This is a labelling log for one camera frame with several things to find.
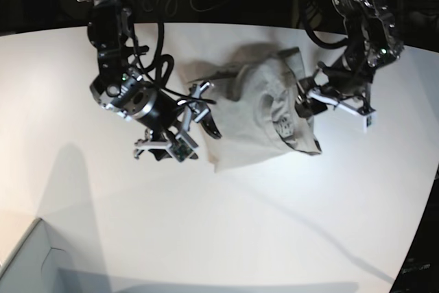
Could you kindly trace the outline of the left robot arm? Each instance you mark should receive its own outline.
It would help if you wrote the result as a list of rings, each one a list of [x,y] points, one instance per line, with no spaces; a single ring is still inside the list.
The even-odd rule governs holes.
[[[361,118],[367,130],[377,115],[371,104],[375,74],[404,50],[396,19],[386,0],[331,0],[343,19],[346,38],[328,43],[311,27],[306,2],[299,1],[299,19],[308,37],[322,49],[344,51],[333,64],[319,62],[312,76],[297,82],[296,110],[310,118],[332,106]]]

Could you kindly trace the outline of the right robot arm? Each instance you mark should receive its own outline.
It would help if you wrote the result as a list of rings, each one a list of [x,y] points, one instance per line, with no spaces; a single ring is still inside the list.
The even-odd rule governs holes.
[[[135,159],[144,152],[157,161],[196,159],[198,144],[189,134],[192,123],[200,124],[210,137],[221,138],[209,108],[214,101],[202,96],[212,86],[208,80],[193,84],[187,95],[167,88],[175,62],[173,56],[163,53],[161,17],[157,18],[154,55],[145,66],[141,58],[150,48],[140,45],[137,38],[134,0],[78,1],[92,5],[86,27],[88,40],[97,51],[99,70],[90,85],[93,99],[104,110],[145,127],[144,137],[134,144]]]

